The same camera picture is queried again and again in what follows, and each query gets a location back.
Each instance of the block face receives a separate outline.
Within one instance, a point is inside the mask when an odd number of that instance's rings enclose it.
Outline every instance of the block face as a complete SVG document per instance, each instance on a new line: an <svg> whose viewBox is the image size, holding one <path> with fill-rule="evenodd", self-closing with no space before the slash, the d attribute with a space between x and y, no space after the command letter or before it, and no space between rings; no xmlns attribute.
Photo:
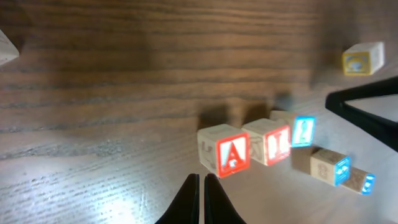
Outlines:
<svg viewBox="0 0 398 224"><path fill-rule="evenodd" d="M311 146L315 132L315 117L297 116L292 132L292 147Z"/></svg>
<svg viewBox="0 0 398 224"><path fill-rule="evenodd" d="M274 130L275 128L279 128L283 126L284 124L282 123L277 123L275 121L261 118L258 120L255 120L253 122L245 124L242 129L245 131L251 131L260 135L263 135L269 131Z"/></svg>
<svg viewBox="0 0 398 224"><path fill-rule="evenodd" d="M216 143L217 170L220 178L250 167L248 133L221 139Z"/></svg>
<svg viewBox="0 0 398 224"><path fill-rule="evenodd" d="M372 190L373 190L373 185L374 185L374 181L376 180L376 176L373 174L367 174L365 177L365 181L364 184L362 186L361 189L361 193L363 195L369 195L371 194Z"/></svg>
<svg viewBox="0 0 398 224"><path fill-rule="evenodd" d="M235 128L228 124L220 124L209 128L203 128L198 131L198 134L217 142L230 136L243 133L242 129Z"/></svg>
<svg viewBox="0 0 398 224"><path fill-rule="evenodd" d="M367 52L374 47L374 43L359 43L354 44L352 47L347 49L345 53L360 53L360 52Z"/></svg>
<svg viewBox="0 0 398 224"><path fill-rule="evenodd" d="M248 133L250 135L250 158L265 164L264 136L250 131Z"/></svg>
<svg viewBox="0 0 398 224"><path fill-rule="evenodd" d="M5 64L19 56L18 50L0 30L0 65Z"/></svg>
<svg viewBox="0 0 398 224"><path fill-rule="evenodd" d="M343 56L344 71L347 75L370 75L369 52L347 53Z"/></svg>
<svg viewBox="0 0 398 224"><path fill-rule="evenodd" d="M199 161L210 172L217 174L215 149L216 149L216 143L214 141L208 138L204 138L203 136L198 134Z"/></svg>
<svg viewBox="0 0 398 224"><path fill-rule="evenodd" d="M290 155L290 127L285 125L264 135L265 165L271 166Z"/></svg>
<svg viewBox="0 0 398 224"><path fill-rule="evenodd" d="M370 52L371 73L378 71L384 65L384 43L376 42Z"/></svg>
<svg viewBox="0 0 398 224"><path fill-rule="evenodd" d="M342 184L349 179L349 168L351 159L346 157L335 165L335 186Z"/></svg>
<svg viewBox="0 0 398 224"><path fill-rule="evenodd" d="M311 176L337 186L349 178L350 164L348 156L321 149L311 156Z"/></svg>
<svg viewBox="0 0 398 224"><path fill-rule="evenodd" d="M325 161L311 157L311 176L322 180L328 184L335 184L335 169L334 165Z"/></svg>
<svg viewBox="0 0 398 224"><path fill-rule="evenodd" d="M351 173L349 179L345 181L342 185L359 194L371 194L374 181L376 180L375 175L355 167L351 167L350 172Z"/></svg>

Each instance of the blue square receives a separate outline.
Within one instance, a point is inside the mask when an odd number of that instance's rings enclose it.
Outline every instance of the blue square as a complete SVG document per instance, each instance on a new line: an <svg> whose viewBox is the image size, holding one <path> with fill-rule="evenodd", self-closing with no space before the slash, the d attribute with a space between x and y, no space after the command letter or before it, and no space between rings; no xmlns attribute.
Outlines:
<svg viewBox="0 0 398 224"><path fill-rule="evenodd" d="M306 147L312 145L315 130L315 117L298 116L294 121L292 147Z"/></svg>
<svg viewBox="0 0 398 224"><path fill-rule="evenodd" d="M364 184L362 186L362 190L361 190L361 193L363 195L371 194L375 180L376 180L376 177L373 174L366 175L365 182L364 182Z"/></svg>
<svg viewBox="0 0 398 224"><path fill-rule="evenodd" d="M351 159L349 157L342 159L335 165L335 186L349 179L350 167Z"/></svg>

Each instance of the table surface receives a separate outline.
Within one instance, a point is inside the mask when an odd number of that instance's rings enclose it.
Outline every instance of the table surface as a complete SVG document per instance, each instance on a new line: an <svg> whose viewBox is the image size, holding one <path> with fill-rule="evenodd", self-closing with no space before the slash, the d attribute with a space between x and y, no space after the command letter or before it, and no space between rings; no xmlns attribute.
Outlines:
<svg viewBox="0 0 398 224"><path fill-rule="evenodd" d="M396 75L397 9L395 0L0 1L0 29L21 52L0 67L0 222L154 223L189 173L203 183L198 128L240 127L272 108L317 116L315 144L351 156L376 186L361 196L320 182L307 174L311 148L294 149L221 180L246 222L396 222L397 153L324 103ZM386 43L386 65L345 77L342 51L371 41Z"/></svg>

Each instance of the red square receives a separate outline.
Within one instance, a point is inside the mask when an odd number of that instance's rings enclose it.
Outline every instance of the red square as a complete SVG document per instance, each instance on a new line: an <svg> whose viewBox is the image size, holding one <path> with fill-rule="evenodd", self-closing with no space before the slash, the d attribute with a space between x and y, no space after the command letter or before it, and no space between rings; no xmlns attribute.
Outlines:
<svg viewBox="0 0 398 224"><path fill-rule="evenodd" d="M250 167L248 133L237 134L217 141L217 173L227 177Z"/></svg>
<svg viewBox="0 0 398 224"><path fill-rule="evenodd" d="M264 135L266 165L271 166L290 155L290 127L285 125Z"/></svg>

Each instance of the letter a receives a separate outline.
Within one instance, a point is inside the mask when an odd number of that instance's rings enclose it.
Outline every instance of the letter a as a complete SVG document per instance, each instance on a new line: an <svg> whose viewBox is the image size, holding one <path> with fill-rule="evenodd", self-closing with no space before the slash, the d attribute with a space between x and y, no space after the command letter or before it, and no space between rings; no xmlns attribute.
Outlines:
<svg viewBox="0 0 398 224"><path fill-rule="evenodd" d="M240 158L238 151L234 145L234 142L231 142L231 150L229 150L228 158L226 160L225 169L233 169L237 164L243 164L242 159Z"/></svg>

